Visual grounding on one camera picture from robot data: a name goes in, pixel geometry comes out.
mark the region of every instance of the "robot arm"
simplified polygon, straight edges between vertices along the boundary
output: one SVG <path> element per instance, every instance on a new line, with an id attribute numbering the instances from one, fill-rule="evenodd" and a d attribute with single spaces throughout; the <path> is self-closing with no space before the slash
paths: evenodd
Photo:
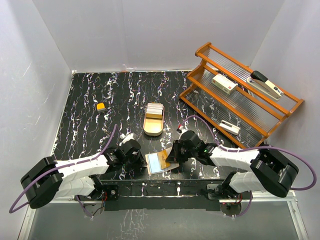
<path id="1" fill-rule="evenodd" d="M 246 191 L 268 191 L 285 198 L 299 172 L 298 167 L 277 150 L 224 151 L 215 143 L 204 143 L 191 130 L 183 132 L 179 140 L 173 142 L 166 161 L 184 163 L 188 158 L 195 158 L 204 165 L 229 166 L 248 171 L 231 172 L 222 185 L 212 192 L 230 197 Z"/>
<path id="2" fill-rule="evenodd" d="M 97 175 L 117 171 L 124 164 L 146 165 L 140 152 L 141 146 L 134 138 L 135 134 L 131 133 L 119 147 L 107 148 L 97 159 L 81 164 L 73 163 L 93 159 L 98 153 L 66 161 L 54 161 L 51 156 L 41 159 L 22 177 L 21 184 L 24 189 L 41 174 L 54 168 L 58 169 L 43 177 L 26 192 L 30 207 L 41 208 L 55 198 L 73 195 L 98 199 L 103 193 L 103 186 Z"/>

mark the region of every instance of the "yellow object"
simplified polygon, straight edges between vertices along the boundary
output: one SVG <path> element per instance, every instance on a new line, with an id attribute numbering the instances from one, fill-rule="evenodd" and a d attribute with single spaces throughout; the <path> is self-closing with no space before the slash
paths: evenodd
<path id="1" fill-rule="evenodd" d="M 105 105 L 102 102 L 96 105 L 96 109 L 98 113 L 102 113 L 106 110 Z"/>
<path id="2" fill-rule="evenodd" d="M 148 103 L 145 108 L 143 130 L 150 136 L 158 136 L 164 129 L 165 108 L 161 103 Z"/>
<path id="3" fill-rule="evenodd" d="M 170 162 L 166 162 L 166 159 L 168 157 L 167 151 L 164 149 L 157 153 L 158 159 L 161 165 L 161 169 L 166 169 L 170 167 Z"/>

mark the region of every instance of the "metal frame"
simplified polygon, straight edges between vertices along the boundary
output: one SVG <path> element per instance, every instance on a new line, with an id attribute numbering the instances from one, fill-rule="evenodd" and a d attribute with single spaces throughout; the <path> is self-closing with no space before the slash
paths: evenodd
<path id="1" fill-rule="evenodd" d="M 31 209 L 28 206 L 19 232 L 18 240 L 28 240 L 35 214 L 36 209 Z"/>
<path id="2" fill-rule="evenodd" d="M 298 201 L 288 201 L 287 203 L 298 238 L 301 240 L 308 240 L 309 237 L 305 228 L 305 224 L 298 208 Z"/>

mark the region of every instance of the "black and white patterned floor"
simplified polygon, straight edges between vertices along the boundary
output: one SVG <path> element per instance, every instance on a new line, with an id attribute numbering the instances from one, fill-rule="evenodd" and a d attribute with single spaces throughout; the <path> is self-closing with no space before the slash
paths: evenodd
<path id="1" fill-rule="evenodd" d="M 143 155 L 156 153 L 172 146 L 179 138 L 176 129 L 195 111 L 179 100 L 191 83 L 188 72 L 121 72 L 77 73 L 72 85 L 56 137 L 53 158 L 77 159 L 91 156 L 104 147 L 114 128 L 120 126 L 123 134 L 136 133 Z M 164 105 L 164 129 L 157 137 L 144 134 L 143 123 L 147 103 Z M 104 103 L 107 111 L 98 114 L 96 105 Z M 185 126 L 195 131 L 205 142 L 213 142 L 206 126 L 190 119 Z M 227 147 L 235 146 L 218 134 Z M 146 168 L 125 169 L 100 176 L 103 180 L 197 180 L 224 179 L 233 168 L 205 166 L 195 160 L 180 164 L 179 168 L 165 173 L 149 175 Z"/>

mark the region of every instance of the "white enclosure wall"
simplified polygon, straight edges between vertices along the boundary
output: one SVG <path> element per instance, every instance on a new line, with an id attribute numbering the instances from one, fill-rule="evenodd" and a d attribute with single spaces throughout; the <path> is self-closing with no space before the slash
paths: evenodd
<path id="1" fill-rule="evenodd" d="M 0 23 L 0 239 L 11 240 L 26 207 L 9 208 L 21 177 L 51 154 L 71 71 L 31 0 L 0 0 Z"/>
<path id="2" fill-rule="evenodd" d="M 71 70 L 195 68 L 206 42 L 251 64 L 283 0 L 33 0 Z"/>
<path id="3" fill-rule="evenodd" d="M 305 99 L 305 103 L 271 136 L 271 143 L 305 157 L 320 173 L 320 2 L 286 0 L 251 65 L 266 76 Z M 300 169 L 295 187 L 311 183 L 312 175 Z M 311 240 L 318 240 L 320 184 L 296 192 L 302 218 Z"/>

